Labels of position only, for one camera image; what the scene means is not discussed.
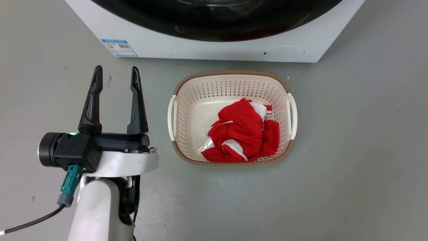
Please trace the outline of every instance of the washing machine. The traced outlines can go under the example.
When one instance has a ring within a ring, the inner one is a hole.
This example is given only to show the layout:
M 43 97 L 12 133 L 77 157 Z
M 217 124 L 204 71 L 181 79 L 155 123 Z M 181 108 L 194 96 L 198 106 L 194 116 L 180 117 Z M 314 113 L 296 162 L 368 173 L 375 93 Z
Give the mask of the washing machine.
M 118 57 L 317 62 L 364 0 L 66 0 Z

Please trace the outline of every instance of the basket handle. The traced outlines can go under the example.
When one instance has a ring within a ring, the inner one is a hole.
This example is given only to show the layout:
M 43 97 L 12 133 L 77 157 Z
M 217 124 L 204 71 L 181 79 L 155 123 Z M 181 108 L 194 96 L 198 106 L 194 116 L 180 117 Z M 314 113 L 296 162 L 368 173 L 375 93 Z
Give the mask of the basket handle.
M 288 111 L 288 133 L 290 134 L 290 139 L 294 140 L 297 133 L 297 105 L 291 93 L 288 93 L 287 111 Z
M 171 141 L 175 140 L 177 134 L 177 101 L 175 100 L 177 96 L 173 95 L 168 105 L 168 133 Z M 174 128 L 172 127 L 172 115 L 174 114 Z

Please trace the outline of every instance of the concrete floor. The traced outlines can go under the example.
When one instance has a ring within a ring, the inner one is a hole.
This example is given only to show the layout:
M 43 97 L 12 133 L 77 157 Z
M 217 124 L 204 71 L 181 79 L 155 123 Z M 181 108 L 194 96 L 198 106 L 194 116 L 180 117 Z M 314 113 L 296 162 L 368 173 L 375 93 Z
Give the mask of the concrete floor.
M 159 148 L 160 168 L 142 177 L 137 240 L 426 240 L 427 11 L 423 0 L 366 0 L 319 63 L 255 63 L 116 58 L 65 1 L 0 1 L 0 229 L 56 209 L 64 172 L 39 163 L 38 143 L 77 130 L 102 65 L 103 130 L 126 131 L 137 66 Z M 211 169 L 175 154 L 173 89 L 224 69 L 287 80 L 299 130 L 281 163 Z M 66 240 L 75 208 L 0 239 Z

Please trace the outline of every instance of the beige plastic basket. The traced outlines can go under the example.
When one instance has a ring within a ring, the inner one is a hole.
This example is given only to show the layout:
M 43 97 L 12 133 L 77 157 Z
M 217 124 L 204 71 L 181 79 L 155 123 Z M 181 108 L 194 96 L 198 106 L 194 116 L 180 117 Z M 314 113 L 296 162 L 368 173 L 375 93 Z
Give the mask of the beige plastic basket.
M 218 120 L 218 112 L 242 98 L 272 105 L 272 118 L 279 123 L 279 148 L 272 156 L 250 163 L 213 163 L 201 150 L 206 132 Z M 182 80 L 168 106 L 168 129 L 177 154 L 194 165 L 218 167 L 261 166 L 279 162 L 293 147 L 297 132 L 297 106 L 288 85 L 278 76 L 261 71 L 215 71 Z

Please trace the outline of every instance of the barcode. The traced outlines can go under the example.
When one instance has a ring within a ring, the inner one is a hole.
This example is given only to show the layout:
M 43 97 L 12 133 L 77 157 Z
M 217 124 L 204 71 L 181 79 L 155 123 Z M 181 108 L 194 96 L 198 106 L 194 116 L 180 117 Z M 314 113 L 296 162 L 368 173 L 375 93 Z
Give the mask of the barcode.
M 129 48 L 129 45 L 127 44 L 118 44 L 120 48 Z

